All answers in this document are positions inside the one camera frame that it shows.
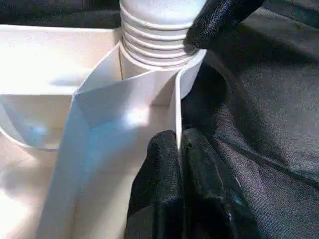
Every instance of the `black glove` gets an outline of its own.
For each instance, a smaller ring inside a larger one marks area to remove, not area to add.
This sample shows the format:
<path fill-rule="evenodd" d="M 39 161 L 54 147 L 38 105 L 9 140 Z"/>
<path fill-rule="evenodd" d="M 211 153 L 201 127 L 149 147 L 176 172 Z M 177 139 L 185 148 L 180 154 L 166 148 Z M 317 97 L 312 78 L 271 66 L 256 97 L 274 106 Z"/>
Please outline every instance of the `black glove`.
<path fill-rule="evenodd" d="M 208 0 L 187 32 L 186 42 L 209 48 L 218 34 L 233 28 L 263 4 L 264 0 Z"/>

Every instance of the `plastic compartment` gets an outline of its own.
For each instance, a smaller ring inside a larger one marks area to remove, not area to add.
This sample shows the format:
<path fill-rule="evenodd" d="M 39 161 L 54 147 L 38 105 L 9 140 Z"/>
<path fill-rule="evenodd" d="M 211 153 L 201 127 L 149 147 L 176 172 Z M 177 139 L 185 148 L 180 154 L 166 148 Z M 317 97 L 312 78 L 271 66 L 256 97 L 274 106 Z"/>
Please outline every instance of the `plastic compartment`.
<path fill-rule="evenodd" d="M 72 95 L 118 43 L 121 29 L 1 25 L 0 35 L 0 130 L 52 160 Z"/>
<path fill-rule="evenodd" d="M 172 129 L 180 144 L 181 95 L 191 89 L 205 53 L 182 69 L 126 80 L 110 70 L 100 75 L 105 81 L 92 74 L 86 79 L 72 98 L 37 239 L 123 237 L 132 181 L 148 142 Z M 100 65 L 109 62 L 112 69 L 116 57 L 119 46 Z"/>

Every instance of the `white plastic tray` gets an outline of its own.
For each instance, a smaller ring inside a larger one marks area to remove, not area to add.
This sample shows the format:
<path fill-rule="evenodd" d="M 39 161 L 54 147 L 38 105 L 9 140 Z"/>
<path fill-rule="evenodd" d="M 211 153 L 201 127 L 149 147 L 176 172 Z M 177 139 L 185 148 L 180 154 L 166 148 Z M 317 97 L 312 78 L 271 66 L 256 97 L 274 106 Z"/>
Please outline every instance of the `white plastic tray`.
<path fill-rule="evenodd" d="M 182 70 L 126 80 L 116 71 L 119 46 L 100 62 L 72 98 L 37 239 L 123 237 L 148 142 L 172 129 L 179 146 L 181 95 L 190 91 L 205 53 Z"/>

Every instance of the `white plastic part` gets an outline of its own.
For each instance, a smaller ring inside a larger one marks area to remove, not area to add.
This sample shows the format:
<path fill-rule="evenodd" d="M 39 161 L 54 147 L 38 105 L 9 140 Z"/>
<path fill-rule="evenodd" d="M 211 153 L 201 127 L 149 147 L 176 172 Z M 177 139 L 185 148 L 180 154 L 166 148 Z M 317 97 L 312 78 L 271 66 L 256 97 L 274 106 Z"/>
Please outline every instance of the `white plastic part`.
<path fill-rule="evenodd" d="M 119 46 L 105 60 L 116 53 Z M 205 53 L 180 69 L 121 81 L 109 68 L 97 87 L 91 73 L 72 98 L 37 239 L 123 238 L 132 181 L 149 140 L 172 129 L 180 146 L 180 99 Z"/>
<path fill-rule="evenodd" d="M 121 0 L 123 46 L 136 60 L 159 67 L 189 61 L 197 50 L 184 45 L 188 28 L 206 0 Z"/>
<path fill-rule="evenodd" d="M 73 93 L 118 43 L 121 29 L 0 26 L 0 131 L 53 161 Z M 121 78 L 119 57 L 114 72 Z"/>

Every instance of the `black fabric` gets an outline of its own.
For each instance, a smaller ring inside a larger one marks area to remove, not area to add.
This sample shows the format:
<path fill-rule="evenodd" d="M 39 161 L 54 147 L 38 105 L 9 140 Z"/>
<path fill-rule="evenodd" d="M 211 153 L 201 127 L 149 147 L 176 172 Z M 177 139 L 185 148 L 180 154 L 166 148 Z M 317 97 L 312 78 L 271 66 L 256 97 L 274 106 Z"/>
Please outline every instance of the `black fabric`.
<path fill-rule="evenodd" d="M 184 128 L 231 169 L 263 238 L 318 238 L 318 54 L 244 25 L 209 49 L 223 77 L 201 67 L 182 101 Z"/>
<path fill-rule="evenodd" d="M 208 0 L 187 32 L 186 42 L 207 48 L 216 37 L 248 17 L 264 0 Z"/>
<path fill-rule="evenodd" d="M 188 238 L 260 238 L 239 183 L 207 139 L 187 129 L 183 151 Z"/>
<path fill-rule="evenodd" d="M 184 199 L 179 155 L 171 130 L 154 136 L 133 185 L 126 239 L 182 238 Z"/>

